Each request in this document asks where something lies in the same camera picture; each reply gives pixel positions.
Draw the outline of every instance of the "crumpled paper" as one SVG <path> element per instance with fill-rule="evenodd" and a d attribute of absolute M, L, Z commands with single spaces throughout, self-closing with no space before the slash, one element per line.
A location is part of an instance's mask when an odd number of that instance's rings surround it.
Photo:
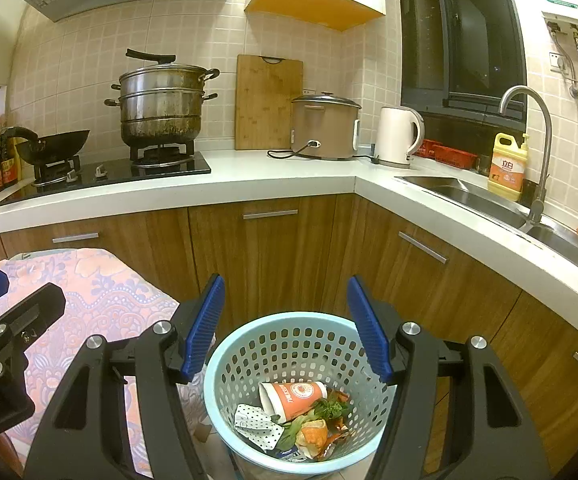
<path fill-rule="evenodd" d="M 261 449 L 273 449 L 284 429 L 271 420 L 262 408 L 239 404 L 234 416 L 236 431 Z"/>

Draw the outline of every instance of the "dish soap bottle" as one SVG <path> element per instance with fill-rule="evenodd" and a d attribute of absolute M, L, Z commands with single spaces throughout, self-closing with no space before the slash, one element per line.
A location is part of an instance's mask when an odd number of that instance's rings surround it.
<path fill-rule="evenodd" d="M 524 142 L 518 148 L 515 137 L 508 134 L 497 134 L 493 146 L 491 171 L 487 183 L 488 190 L 517 202 L 522 191 L 524 171 L 529 160 L 527 134 L 522 134 Z"/>

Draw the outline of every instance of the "red plastic basket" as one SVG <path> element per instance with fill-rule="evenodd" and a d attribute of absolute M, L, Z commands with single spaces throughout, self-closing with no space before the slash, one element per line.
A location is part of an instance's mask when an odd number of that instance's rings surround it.
<path fill-rule="evenodd" d="M 425 139 L 422 141 L 422 146 L 414 153 L 417 156 L 424 156 L 424 158 L 434 158 L 435 157 L 435 147 L 441 146 L 442 143 L 438 140 Z"/>
<path fill-rule="evenodd" d="M 462 168 L 463 170 L 470 170 L 473 168 L 473 163 L 475 162 L 476 157 L 477 155 L 474 155 L 473 153 L 454 150 L 453 148 L 447 148 L 446 146 L 435 147 L 435 160 L 443 164 L 455 166 L 456 168 Z"/>

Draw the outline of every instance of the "white kettle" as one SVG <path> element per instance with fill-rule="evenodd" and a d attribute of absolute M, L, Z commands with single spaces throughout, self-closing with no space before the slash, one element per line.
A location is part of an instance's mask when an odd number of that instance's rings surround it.
<path fill-rule="evenodd" d="M 418 127 L 416 140 L 413 126 Z M 374 157 L 379 164 L 394 168 L 408 168 L 409 155 L 415 153 L 424 140 L 424 119 L 405 106 L 383 107 L 380 111 L 378 138 L 375 143 Z"/>

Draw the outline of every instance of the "trash basket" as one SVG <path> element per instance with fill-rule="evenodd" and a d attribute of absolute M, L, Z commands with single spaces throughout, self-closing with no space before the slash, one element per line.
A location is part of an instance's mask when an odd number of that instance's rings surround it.
<path fill-rule="evenodd" d="M 237 406 L 261 406 L 259 383 L 303 381 L 322 381 L 351 397 L 345 423 L 353 434 L 329 460 L 285 462 L 253 448 L 236 432 Z M 237 455 L 272 471 L 315 476 L 360 462 L 377 449 L 395 389 L 371 371 L 353 322 L 287 312 L 247 323 L 216 348 L 207 366 L 204 401 L 216 431 Z"/>

